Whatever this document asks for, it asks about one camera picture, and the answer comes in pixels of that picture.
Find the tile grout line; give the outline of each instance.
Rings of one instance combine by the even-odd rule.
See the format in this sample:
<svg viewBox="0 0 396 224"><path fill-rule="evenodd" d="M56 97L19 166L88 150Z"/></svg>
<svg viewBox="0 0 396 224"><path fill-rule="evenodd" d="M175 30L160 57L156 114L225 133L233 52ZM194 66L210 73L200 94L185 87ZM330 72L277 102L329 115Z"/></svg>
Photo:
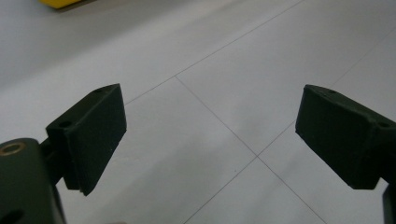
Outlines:
<svg viewBox="0 0 396 224"><path fill-rule="evenodd" d="M216 54L217 52L221 51L222 49L227 48L228 46L230 46L230 45L231 45L232 43L234 43L235 41L237 41L237 40L241 39L242 37L244 37L244 36L246 36L246 35L248 35L248 34L254 32L255 30L257 30L257 29L259 29L260 27L264 26L264 25L265 25L266 23L268 23L269 21L272 21L273 19L277 18L277 17L280 16L281 14L283 14L283 13L289 11L290 9L296 7L297 5L299 5L300 3L302 3L303 1L305 1L305 0L300 0L300 1L298 1L297 3L295 3L294 5L292 5L291 7L288 7L288 8L286 8L286 9L284 9L283 11L279 12L278 14L276 14L274 17L270 18L268 21L264 21L264 22L261 23L260 25L254 27L253 29L251 29L250 31L244 33L243 35L238 36L235 40L233 40L233 41L231 41L231 42L225 44L223 47L221 47L221 48L219 48L219 49L216 49L216 50L213 51L212 53L209 53L209 54L206 55L204 58L202 58L202 59L198 60L197 62L195 62L195 63L193 63L193 64L187 66L186 68L184 68L184 69L182 69L181 71L177 72L175 75L169 77L168 79L166 79L165 81L161 82L160 84L154 86L153 88L149 89L148 91L145 91L145 92L143 92L143 93L137 95L134 99L132 99L132 100L128 101L127 103L125 103L125 105L128 105L128 104L130 104L131 102L133 102L134 100L136 100L136 99L140 98L141 96L145 95L146 93L148 93L148 92L150 92L150 91L153 91L153 90L156 89L157 87L161 86L163 83L165 83L165 82L167 82L168 80L172 79L173 77L176 77L176 76L180 75L181 73L183 73L183 72L189 70L190 68L194 67L196 64L198 64L198 63L204 61L205 59L207 59L207 58L209 58L210 56Z"/></svg>
<svg viewBox="0 0 396 224"><path fill-rule="evenodd" d="M254 162L257 158L259 158L258 156L255 156L255 158L253 160L251 160L241 171L238 172L238 174L236 174L230 181L228 181L218 192L216 192L206 203L204 203L201 207L198 208L198 210L196 212L194 212L185 222L183 222L183 224L186 224L190 221L190 219L192 219L199 211L201 211L208 203L210 203L210 201L212 201L225 187L227 187L231 182L233 182L233 180L239 176L246 168L248 168L248 166Z"/></svg>
<svg viewBox="0 0 396 224"><path fill-rule="evenodd" d="M306 203L282 178L280 178L280 176L279 175L277 175L272 169L271 169L271 167L269 167L268 165L267 165L267 163L265 163L265 161L263 161L260 157L258 157L259 158L259 160L262 162L262 163L264 163L264 165L266 166L266 167L268 167L268 169L270 169L270 171L280 180L280 181L282 181L282 183L283 184L285 184L286 185L286 187L288 187L288 189L289 190L291 190L291 192L293 192L293 194L295 195L295 196L297 196L297 198L299 198L323 223L325 223L325 224L327 224L327 222L317 213L317 212L315 212L315 210L314 209L312 209L311 208L311 206L309 206L308 205L308 203Z"/></svg>
<svg viewBox="0 0 396 224"><path fill-rule="evenodd" d="M285 130L283 130L280 134L278 134L277 137L275 137L274 140L272 140L272 141L270 142L270 144L268 144L268 145L259 153L258 156L260 156L260 155L265 151L265 149L267 149L268 147L270 147L270 146L276 141L276 139L278 139L278 138L280 137L280 135L282 135L289 127L291 127L291 125L292 125L295 121L296 121L296 119L295 119L291 124L289 124L288 127L286 127Z"/></svg>
<svg viewBox="0 0 396 224"><path fill-rule="evenodd" d="M343 77L345 77L350 71L352 71L353 68L355 68L363 59L365 59L371 52L373 52L376 47L378 47L380 44L384 43L384 41L387 39L388 36L390 36L390 34L396 30L396 26L394 26L383 38L381 38L375 45L373 45L372 48L370 48L369 50L367 50L367 52L359 59L357 60L354 64L352 64L352 66L343 74L341 75L339 78L337 78L337 80L335 80L335 82L329 87L329 89L331 89L335 84L337 84L338 81L340 81Z"/></svg>
<svg viewBox="0 0 396 224"><path fill-rule="evenodd" d="M176 77L176 79L180 82L180 84L187 89L187 91L189 91L213 116L215 116L215 118L220 121L245 147L247 147L252 153L253 155L255 155L256 157L258 157L259 155L256 154L249 146L248 144L243 141L226 123L224 123L219 116L213 112L209 106L207 106L186 84L184 84L184 82L182 82L178 77Z"/></svg>

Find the white tile floor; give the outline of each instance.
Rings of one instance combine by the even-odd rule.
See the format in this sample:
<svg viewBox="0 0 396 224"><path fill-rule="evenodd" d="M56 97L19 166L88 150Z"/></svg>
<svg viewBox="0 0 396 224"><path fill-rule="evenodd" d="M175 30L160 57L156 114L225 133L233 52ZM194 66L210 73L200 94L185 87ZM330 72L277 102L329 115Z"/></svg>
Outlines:
<svg viewBox="0 0 396 224"><path fill-rule="evenodd" d="M294 133L304 84L396 120L393 0L0 2L0 142L121 84L128 132L68 223L383 223Z"/></svg>

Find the floor tile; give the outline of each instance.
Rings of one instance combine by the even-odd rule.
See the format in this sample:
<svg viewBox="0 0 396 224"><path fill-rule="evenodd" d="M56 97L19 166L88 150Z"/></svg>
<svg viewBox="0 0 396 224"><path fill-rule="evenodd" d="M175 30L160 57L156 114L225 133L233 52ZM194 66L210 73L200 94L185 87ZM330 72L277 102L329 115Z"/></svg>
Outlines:
<svg viewBox="0 0 396 224"><path fill-rule="evenodd" d="M178 75L256 153L396 25L395 2L305 0Z"/></svg>
<svg viewBox="0 0 396 224"><path fill-rule="evenodd" d="M324 222L256 159L187 224Z"/></svg>
<svg viewBox="0 0 396 224"><path fill-rule="evenodd" d="M333 89L396 121L396 31L341 78Z"/></svg>
<svg viewBox="0 0 396 224"><path fill-rule="evenodd" d="M184 223L255 157L175 78L126 114L93 193L59 185L69 223Z"/></svg>
<svg viewBox="0 0 396 224"><path fill-rule="evenodd" d="M333 89L395 120L396 32L361 59ZM353 190L289 127L261 158L323 219L331 223L383 223L381 180L374 191Z"/></svg>
<svg viewBox="0 0 396 224"><path fill-rule="evenodd" d="M375 190L354 190L289 127L260 158L328 224L384 223L380 181Z"/></svg>
<svg viewBox="0 0 396 224"><path fill-rule="evenodd" d="M112 0L59 12L3 1L0 135L44 140L45 125L101 86L120 83L129 102L296 2Z"/></svg>

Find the mounting hole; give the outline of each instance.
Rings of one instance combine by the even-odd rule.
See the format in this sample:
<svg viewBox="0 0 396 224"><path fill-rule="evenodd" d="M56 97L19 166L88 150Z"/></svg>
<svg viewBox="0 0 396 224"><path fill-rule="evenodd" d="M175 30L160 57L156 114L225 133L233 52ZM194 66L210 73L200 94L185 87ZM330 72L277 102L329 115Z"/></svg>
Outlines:
<svg viewBox="0 0 396 224"><path fill-rule="evenodd" d="M8 144L0 148L0 156L9 156L18 153L21 150L23 150L25 147L26 145L23 142Z"/></svg>
<svg viewBox="0 0 396 224"><path fill-rule="evenodd" d="M0 224L17 224L23 217L22 210L14 210L0 219Z"/></svg>
<svg viewBox="0 0 396 224"><path fill-rule="evenodd" d="M59 127L66 128L66 127L69 127L71 124L72 124L71 121L64 121L64 122L59 124Z"/></svg>
<svg viewBox="0 0 396 224"><path fill-rule="evenodd" d="M378 125L379 125L380 127L383 127L383 128L388 128L388 127L390 127L390 125L387 124L387 123L385 123L385 122L378 122Z"/></svg>

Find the yellow object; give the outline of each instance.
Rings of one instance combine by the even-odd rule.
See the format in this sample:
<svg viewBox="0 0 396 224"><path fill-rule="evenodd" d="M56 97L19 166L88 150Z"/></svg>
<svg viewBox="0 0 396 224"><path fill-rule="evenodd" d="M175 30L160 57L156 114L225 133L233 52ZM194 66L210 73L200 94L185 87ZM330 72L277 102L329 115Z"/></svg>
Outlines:
<svg viewBox="0 0 396 224"><path fill-rule="evenodd" d="M79 1L81 0L40 0L41 3L55 8L65 7Z"/></svg>

